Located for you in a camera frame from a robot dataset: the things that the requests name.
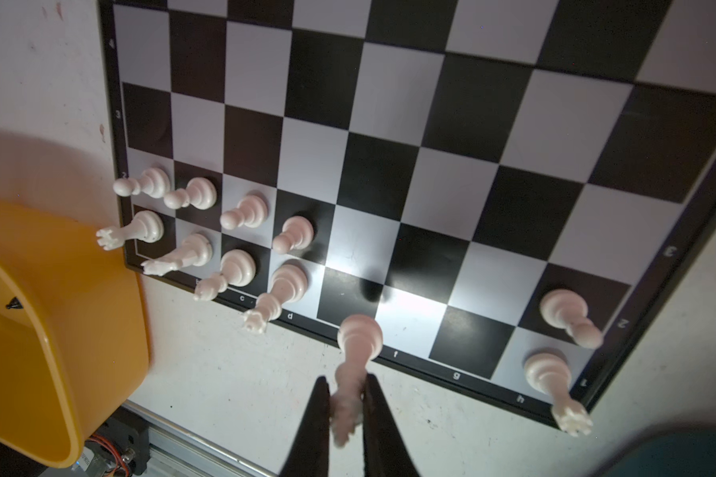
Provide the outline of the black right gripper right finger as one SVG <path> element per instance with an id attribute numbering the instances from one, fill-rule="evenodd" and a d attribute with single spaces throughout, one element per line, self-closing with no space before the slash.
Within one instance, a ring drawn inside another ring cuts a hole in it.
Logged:
<path id="1" fill-rule="evenodd" d="M 364 386 L 362 425 L 366 477 L 420 476 L 373 374 L 367 375 Z"/>

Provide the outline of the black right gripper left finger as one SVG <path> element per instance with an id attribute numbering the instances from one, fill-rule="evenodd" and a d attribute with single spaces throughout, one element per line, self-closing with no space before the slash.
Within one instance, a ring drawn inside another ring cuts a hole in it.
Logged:
<path id="1" fill-rule="evenodd" d="M 315 380 L 300 427 L 288 458 L 278 475 L 328 475 L 330 437 L 330 390 L 326 377 Z"/>

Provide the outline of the white king chess piece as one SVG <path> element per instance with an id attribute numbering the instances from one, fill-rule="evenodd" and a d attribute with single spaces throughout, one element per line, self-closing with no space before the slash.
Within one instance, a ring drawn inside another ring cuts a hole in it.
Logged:
<path id="1" fill-rule="evenodd" d="M 331 429 L 336 447 L 348 443 L 357 425 L 362 423 L 362 394 L 367 379 L 367 364 L 383 348 L 383 332 L 374 318 L 354 314 L 340 325 L 337 343 L 344 361 L 335 371 L 336 392 L 330 399 Z"/>

